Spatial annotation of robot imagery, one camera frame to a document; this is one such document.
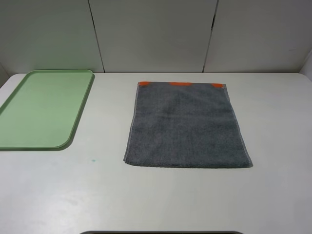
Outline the light green plastic tray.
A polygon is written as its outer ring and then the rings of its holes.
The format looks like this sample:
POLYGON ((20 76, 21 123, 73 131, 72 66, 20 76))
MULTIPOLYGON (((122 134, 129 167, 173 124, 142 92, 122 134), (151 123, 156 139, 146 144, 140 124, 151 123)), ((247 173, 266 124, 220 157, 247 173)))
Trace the light green plastic tray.
POLYGON ((29 72, 0 107, 1 151, 51 151, 73 141, 94 74, 29 72))

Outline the grey towel with orange pattern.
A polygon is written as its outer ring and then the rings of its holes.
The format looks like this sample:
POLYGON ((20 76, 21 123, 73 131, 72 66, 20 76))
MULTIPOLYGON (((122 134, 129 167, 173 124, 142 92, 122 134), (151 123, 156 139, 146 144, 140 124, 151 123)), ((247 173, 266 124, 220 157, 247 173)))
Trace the grey towel with orange pattern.
POLYGON ((137 85, 124 162, 165 168, 250 168, 227 87, 222 83, 137 85))

